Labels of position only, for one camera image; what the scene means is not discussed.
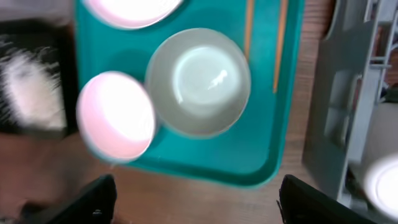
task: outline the bowl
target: bowl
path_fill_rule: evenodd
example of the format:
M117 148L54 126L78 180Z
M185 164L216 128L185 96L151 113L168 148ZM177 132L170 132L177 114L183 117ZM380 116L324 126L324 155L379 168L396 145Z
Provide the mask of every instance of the bowl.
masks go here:
M146 88L167 126L186 136L208 138L239 119L249 99L251 76L232 40L196 28L159 46L147 68Z
M89 148L113 163L137 159L155 134L155 111L143 86L121 72L104 72L82 89L77 103L80 133Z
M87 8L101 21L118 29L139 29L161 21L182 0L85 0Z

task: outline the table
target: table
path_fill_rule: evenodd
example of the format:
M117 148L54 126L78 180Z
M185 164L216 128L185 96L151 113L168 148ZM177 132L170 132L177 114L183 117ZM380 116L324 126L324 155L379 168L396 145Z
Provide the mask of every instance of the table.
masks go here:
M61 202L99 175L111 172L118 187L118 223L282 223L276 204L285 174L313 184L301 165L318 42L326 33L333 0L307 0L292 110L278 176L260 189L235 189L196 180L110 167L95 159L78 134L38 141L0 134L0 213L18 216L27 200Z

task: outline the tray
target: tray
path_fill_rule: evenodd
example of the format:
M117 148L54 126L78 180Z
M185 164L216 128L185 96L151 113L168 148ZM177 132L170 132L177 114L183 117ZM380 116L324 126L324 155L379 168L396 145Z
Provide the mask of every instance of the tray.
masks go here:
M278 172L289 122L303 0L289 1L279 84L273 92L279 0L254 1L249 66L252 92L242 117L227 132L192 140L161 127L140 159L128 166L234 186L270 181ZM205 27L227 35L243 49L246 1L185 0L165 20L144 29L117 30L76 2L80 89L95 75L117 70L143 81L156 48L172 34Z

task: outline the chopsticks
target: chopsticks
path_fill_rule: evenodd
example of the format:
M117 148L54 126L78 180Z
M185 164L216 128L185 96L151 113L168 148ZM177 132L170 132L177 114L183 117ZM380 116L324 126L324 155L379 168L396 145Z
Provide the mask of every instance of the chopsticks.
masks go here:
M275 57L275 70L274 70L274 87L273 87L274 93L276 93L278 91L280 61L282 60L282 50L283 50L283 46L284 46L288 3L289 3L289 0L280 0L278 42L277 42L277 50L276 50L276 57Z
M244 56L249 61L250 57L250 46L251 46L251 34L253 29L253 13L254 11L254 0L246 1L246 23L244 28Z

